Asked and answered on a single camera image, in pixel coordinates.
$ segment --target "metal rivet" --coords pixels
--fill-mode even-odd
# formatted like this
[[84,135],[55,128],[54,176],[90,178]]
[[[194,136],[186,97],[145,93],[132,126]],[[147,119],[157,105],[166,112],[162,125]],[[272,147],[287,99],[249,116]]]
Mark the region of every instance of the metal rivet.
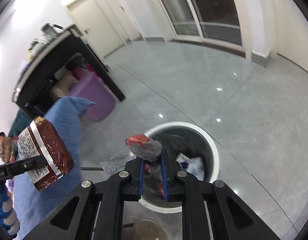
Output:
[[224,181],[223,180],[216,180],[215,182],[215,186],[217,186],[217,187],[224,187]]
[[126,178],[126,177],[128,176],[128,171],[121,171],[121,172],[119,173],[119,176],[120,176],[121,178]]
[[89,180],[84,180],[82,183],[81,183],[81,186],[82,187],[89,187],[90,185],[92,185],[92,183],[89,181]]
[[186,171],[178,171],[178,172],[177,172],[177,175],[178,175],[179,177],[186,177],[186,176],[187,176],[187,172],[186,172]]

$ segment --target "desk leg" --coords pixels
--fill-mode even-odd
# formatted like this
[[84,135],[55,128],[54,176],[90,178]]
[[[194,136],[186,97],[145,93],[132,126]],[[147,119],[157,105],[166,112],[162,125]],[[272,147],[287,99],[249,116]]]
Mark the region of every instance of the desk leg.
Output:
[[80,38],[77,38],[77,41],[80,48],[79,52],[85,57],[87,62],[91,64],[98,76],[102,78],[104,83],[110,88],[110,90],[114,93],[118,100],[123,101],[125,99],[125,95],[117,87],[111,77],[107,74],[106,70],[102,66],[102,62],[100,61],[100,59],[84,44],[84,42]]

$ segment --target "white door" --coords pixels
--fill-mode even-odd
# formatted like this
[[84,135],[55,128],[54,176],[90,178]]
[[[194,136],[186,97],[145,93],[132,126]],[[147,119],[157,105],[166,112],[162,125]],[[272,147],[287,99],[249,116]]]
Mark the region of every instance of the white door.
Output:
[[123,44],[95,0],[76,0],[67,7],[98,56],[105,57]]

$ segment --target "brown snack wrapper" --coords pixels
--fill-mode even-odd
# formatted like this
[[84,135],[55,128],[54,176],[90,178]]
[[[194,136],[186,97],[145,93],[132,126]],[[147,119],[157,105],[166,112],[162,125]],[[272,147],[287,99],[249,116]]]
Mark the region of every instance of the brown snack wrapper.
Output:
[[35,118],[18,136],[21,160],[43,155],[48,165],[28,175],[37,190],[42,191],[74,167],[73,159],[53,125],[43,117]]

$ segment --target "sliding glass door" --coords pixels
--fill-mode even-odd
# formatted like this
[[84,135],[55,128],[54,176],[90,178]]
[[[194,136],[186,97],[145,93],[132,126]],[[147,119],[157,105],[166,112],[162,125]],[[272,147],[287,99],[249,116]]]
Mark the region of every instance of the sliding glass door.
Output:
[[177,35],[242,45],[233,0],[161,0]]

